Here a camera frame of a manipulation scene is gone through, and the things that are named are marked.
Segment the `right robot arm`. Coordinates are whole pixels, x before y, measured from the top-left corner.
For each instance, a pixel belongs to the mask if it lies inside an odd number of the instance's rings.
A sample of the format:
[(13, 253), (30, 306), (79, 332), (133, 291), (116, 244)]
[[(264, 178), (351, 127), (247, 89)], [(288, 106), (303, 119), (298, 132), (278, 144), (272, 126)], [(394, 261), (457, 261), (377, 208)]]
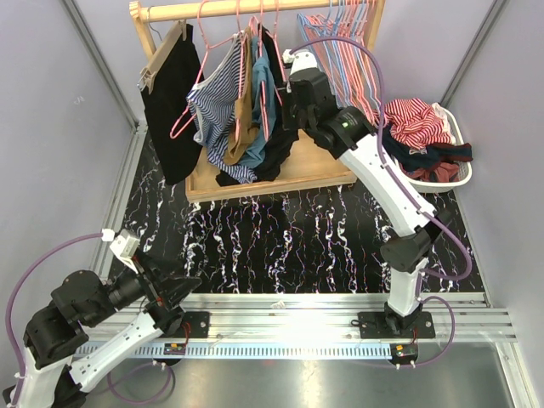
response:
[(316, 67), (292, 69), (281, 90), (283, 124), (303, 130), (321, 149), (347, 167), (371, 192), (389, 218), (396, 236), (380, 253), (390, 268), (390, 290), (378, 323), (394, 337), (413, 331), (422, 305), (421, 273), (441, 230), (429, 216), (435, 208), (402, 180), (365, 114), (340, 108), (328, 78)]

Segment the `wooden clothes rack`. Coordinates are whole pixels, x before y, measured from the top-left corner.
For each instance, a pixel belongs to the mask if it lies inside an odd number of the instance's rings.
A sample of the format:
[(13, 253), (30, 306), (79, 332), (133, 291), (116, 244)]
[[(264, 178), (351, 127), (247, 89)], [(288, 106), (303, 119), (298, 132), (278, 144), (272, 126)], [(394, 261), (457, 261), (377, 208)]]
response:
[[(164, 46), (155, 45), (150, 32), (152, 22), (191, 19), (201, 21), (210, 17), (317, 9), (337, 6), (339, 3), (339, 1), (202, 1), (144, 7), (139, 1), (133, 1), (129, 4), (129, 13), (145, 56), (150, 60), (166, 49)], [(195, 170), (185, 182), (185, 194), (188, 201), (218, 201), (352, 184), (356, 181), (353, 172), (318, 148), (305, 133), (299, 134), (299, 140), (292, 146), (291, 155), (283, 163), (279, 177), (272, 182), (221, 187), (215, 180), (217, 174), (218, 170), (208, 163), (204, 154), (201, 154)]]

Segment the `black skirt on rack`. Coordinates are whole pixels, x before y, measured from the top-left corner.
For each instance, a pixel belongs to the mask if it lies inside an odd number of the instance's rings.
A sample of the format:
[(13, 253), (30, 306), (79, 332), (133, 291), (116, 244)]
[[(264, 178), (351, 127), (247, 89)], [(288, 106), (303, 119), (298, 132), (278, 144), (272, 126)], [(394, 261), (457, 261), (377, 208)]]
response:
[(186, 96), (196, 82), (201, 62), (193, 43), (193, 26), (178, 34), (168, 56), (156, 69), (152, 86), (141, 90), (144, 114), (165, 184), (176, 185), (195, 169), (202, 146), (194, 141), (196, 125), (184, 115)]

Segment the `pink hanger black garment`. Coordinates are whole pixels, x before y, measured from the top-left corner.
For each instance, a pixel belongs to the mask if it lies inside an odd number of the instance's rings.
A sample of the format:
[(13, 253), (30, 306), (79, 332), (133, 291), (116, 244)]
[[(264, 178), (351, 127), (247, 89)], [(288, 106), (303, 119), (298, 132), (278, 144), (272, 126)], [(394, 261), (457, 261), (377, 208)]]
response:
[[(275, 7), (275, 22), (274, 22), (274, 30), (272, 33), (269, 31), (267, 32), (267, 35), (271, 38), (273, 44), (274, 44), (274, 51), (277, 59), (277, 66), (280, 69), (281, 79), (282, 83), (286, 82), (286, 73), (285, 68), (282, 63), (282, 58), (280, 54), (280, 48), (278, 45), (278, 22), (279, 22), (279, 13), (280, 13), (280, 2), (274, 1), (274, 7)], [(259, 17), (258, 20), (258, 57), (262, 56), (263, 53), (263, 17), (264, 17), (264, 1), (259, 2)], [(264, 82), (260, 82), (259, 86), (261, 88), (260, 98), (261, 98), (261, 107), (264, 109), (264, 103), (266, 100), (266, 90), (264, 87)]]

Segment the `white perforated plastic basket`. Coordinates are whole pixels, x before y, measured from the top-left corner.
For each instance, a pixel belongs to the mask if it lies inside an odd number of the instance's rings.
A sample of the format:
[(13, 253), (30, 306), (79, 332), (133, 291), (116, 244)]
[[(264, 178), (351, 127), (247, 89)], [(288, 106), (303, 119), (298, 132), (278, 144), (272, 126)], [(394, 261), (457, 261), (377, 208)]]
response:
[[(439, 103), (432, 103), (431, 106), (433, 110), (441, 118), (446, 117), (450, 127), (451, 138), (455, 140), (455, 145), (462, 145), (465, 143), (462, 132), (457, 124), (456, 118), (454, 115), (442, 107)], [(453, 181), (449, 182), (430, 182), (423, 181), (421, 179), (413, 179), (408, 176), (404, 168), (400, 165), (396, 158), (393, 159), (394, 164), (401, 169), (403, 174), (407, 177), (411, 185), (420, 193), (429, 193), (429, 194), (439, 194), (451, 191), (457, 187), (465, 185), (473, 175), (472, 164), (470, 162), (457, 161), (457, 173), (456, 178)]]

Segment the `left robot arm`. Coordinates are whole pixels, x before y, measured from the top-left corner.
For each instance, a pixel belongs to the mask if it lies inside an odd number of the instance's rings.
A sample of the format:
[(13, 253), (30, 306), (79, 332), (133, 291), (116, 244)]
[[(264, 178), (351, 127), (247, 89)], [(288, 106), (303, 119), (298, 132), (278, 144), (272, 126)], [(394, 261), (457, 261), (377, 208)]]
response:
[[(201, 284), (169, 261), (141, 254), (112, 282), (91, 270), (68, 275), (49, 304), (27, 323), (16, 383), (3, 390), (8, 407), (81, 407), (91, 391), (141, 345), (175, 337), (183, 327), (181, 303)], [(86, 357), (76, 351), (94, 328), (127, 306), (146, 304), (118, 334)]]

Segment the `brown tank top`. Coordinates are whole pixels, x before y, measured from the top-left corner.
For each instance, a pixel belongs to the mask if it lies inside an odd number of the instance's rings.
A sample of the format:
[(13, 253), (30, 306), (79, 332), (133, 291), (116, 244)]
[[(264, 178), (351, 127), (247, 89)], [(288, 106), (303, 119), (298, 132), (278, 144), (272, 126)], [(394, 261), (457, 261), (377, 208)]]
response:
[(243, 31), (242, 40), (241, 69), (243, 72), (239, 86), (239, 98), (235, 101), (235, 124), (229, 132), (227, 150), (224, 153), (224, 162), (227, 165), (237, 164), (258, 134), (258, 128), (252, 122), (251, 28), (247, 27)]

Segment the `bundle of empty pink hangers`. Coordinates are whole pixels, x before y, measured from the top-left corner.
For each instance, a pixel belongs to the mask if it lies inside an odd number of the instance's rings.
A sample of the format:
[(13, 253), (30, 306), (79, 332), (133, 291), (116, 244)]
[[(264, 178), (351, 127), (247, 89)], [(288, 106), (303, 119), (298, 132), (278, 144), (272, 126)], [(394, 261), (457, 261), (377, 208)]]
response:
[(380, 91), (370, 58), (359, 47), (332, 37), (352, 40), (373, 49), (383, 16), (384, 1), (330, 1), (322, 14), (299, 14), (297, 22), (305, 42), (311, 45), (318, 66), (327, 74), (332, 93), (341, 107), (355, 106), (372, 125), (377, 125)]

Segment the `maroon tank top grey trim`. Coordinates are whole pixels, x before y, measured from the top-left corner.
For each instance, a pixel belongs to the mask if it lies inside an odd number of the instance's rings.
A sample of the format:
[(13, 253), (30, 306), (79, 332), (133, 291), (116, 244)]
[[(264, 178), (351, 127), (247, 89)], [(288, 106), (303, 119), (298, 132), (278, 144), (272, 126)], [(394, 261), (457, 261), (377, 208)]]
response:
[(428, 183), (453, 183), (459, 180), (459, 166), (454, 163), (440, 163), (434, 169), (418, 168), (414, 171), (403, 170), (403, 173), (413, 180)]

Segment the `aluminium mounting rail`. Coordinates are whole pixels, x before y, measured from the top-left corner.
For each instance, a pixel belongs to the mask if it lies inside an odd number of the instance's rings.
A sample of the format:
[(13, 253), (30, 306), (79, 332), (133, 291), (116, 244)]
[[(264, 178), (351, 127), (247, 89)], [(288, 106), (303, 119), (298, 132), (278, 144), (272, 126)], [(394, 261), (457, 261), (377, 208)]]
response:
[(383, 294), (191, 294), (190, 328), (155, 335), (134, 303), (87, 331), (76, 356), (141, 359), (385, 360), (396, 344), (513, 343), (505, 309), (482, 293), (424, 294), (422, 324), (405, 334), (378, 325)]

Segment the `black marble pattern mat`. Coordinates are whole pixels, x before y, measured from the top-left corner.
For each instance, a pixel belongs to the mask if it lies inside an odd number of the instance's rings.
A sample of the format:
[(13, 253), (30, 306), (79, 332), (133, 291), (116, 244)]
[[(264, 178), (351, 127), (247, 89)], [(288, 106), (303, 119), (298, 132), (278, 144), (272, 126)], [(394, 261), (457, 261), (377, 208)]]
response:
[(191, 203), (146, 140), (123, 225), (201, 293), (385, 293), (380, 247), (394, 230), (363, 184)]

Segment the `red white striped tank top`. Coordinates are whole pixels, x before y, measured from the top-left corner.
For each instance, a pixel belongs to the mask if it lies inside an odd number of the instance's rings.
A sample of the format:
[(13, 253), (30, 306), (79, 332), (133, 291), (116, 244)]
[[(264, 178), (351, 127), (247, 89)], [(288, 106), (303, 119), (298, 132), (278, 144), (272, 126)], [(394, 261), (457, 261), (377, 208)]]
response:
[(421, 99), (394, 99), (384, 106), (385, 122), (394, 140), (412, 149), (454, 142), (445, 113)]

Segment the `teal tank top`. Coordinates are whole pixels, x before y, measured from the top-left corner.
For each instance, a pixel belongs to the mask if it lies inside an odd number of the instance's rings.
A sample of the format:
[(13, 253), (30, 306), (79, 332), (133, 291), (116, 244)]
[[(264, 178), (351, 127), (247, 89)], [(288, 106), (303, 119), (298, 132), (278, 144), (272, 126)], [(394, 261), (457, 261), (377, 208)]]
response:
[(250, 129), (257, 135), (238, 161), (254, 169), (265, 159), (265, 146), (276, 122), (275, 80), (270, 69), (268, 52), (257, 37), (252, 38), (252, 119)]

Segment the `pink hanger brown top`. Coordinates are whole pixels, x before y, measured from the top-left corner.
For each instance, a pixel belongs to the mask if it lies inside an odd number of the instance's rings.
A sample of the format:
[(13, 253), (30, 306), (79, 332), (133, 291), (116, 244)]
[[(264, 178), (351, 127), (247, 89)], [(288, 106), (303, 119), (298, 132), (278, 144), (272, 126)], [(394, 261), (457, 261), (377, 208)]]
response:
[(240, 72), (239, 72), (239, 87), (238, 98), (235, 102), (235, 146), (242, 145), (248, 128), (251, 126), (251, 76), (252, 76), (252, 33), (250, 28), (241, 29), (241, 56), (240, 56)]

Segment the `navy tank top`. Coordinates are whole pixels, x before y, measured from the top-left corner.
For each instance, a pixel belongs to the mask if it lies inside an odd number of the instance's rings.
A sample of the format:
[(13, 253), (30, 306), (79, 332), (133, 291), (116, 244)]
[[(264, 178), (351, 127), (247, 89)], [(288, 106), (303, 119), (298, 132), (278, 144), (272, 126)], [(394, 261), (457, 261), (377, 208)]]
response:
[(383, 146), (408, 172), (414, 172), (417, 169), (434, 170), (442, 163), (473, 160), (473, 149), (469, 143), (459, 145), (436, 143), (416, 149), (388, 136), (383, 138)]

